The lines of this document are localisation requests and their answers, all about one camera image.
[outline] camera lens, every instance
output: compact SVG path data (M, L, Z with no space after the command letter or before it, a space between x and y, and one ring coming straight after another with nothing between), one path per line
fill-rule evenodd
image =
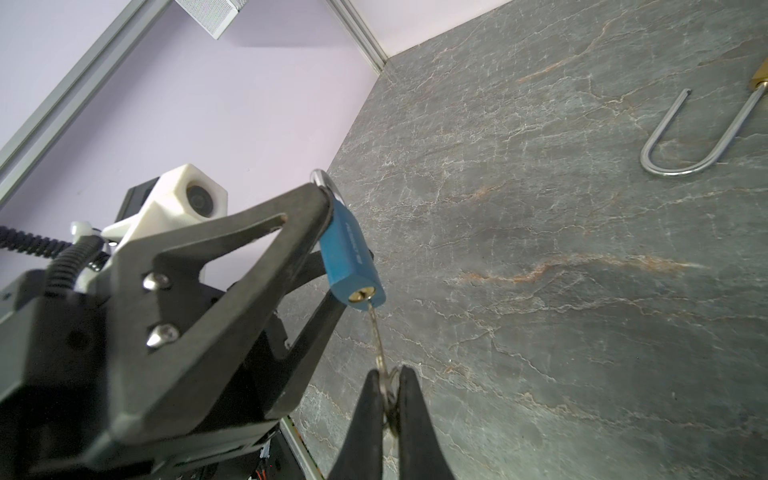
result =
M214 199L210 197L208 190L193 185L187 188L187 201L189 201L192 210L203 217L210 217L214 212Z

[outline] black cable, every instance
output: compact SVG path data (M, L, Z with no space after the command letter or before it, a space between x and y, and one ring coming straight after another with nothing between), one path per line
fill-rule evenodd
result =
M5 248L11 252L26 253L43 258L56 258L62 250L71 246L72 243L70 242L34 235L0 225L0 248ZM88 264L88 267L96 272L101 271L107 260L109 260L109 253L99 252Z
M88 235L58 254L45 269L45 293L56 295L74 289L80 272L103 246L103 238Z

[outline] padlock shackle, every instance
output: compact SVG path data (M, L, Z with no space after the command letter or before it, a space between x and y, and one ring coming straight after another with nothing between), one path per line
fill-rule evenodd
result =
M344 198L341 196L341 192L339 192L339 188L336 186L336 184L333 183L333 180L331 180L331 176L328 175L328 172L321 168L312 170L310 181L318 187L325 187L328 190L331 190L333 196L343 205L346 205Z

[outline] gray marble surface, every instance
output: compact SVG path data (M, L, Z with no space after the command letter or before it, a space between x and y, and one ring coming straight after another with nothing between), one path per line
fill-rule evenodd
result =
M457 478L768 477L768 2L514 0L394 57L331 168ZM281 307L296 332L324 280ZM374 365L347 313L294 415L328 472ZM396 450L387 441L387 478Z

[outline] blue padlock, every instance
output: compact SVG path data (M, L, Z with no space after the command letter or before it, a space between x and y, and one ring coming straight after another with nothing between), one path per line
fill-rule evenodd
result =
M331 292L340 302L358 310L366 311L368 301L374 307L382 305L386 295L360 224L325 171L312 172L312 182L329 188L334 196L333 218L320 237L320 255Z

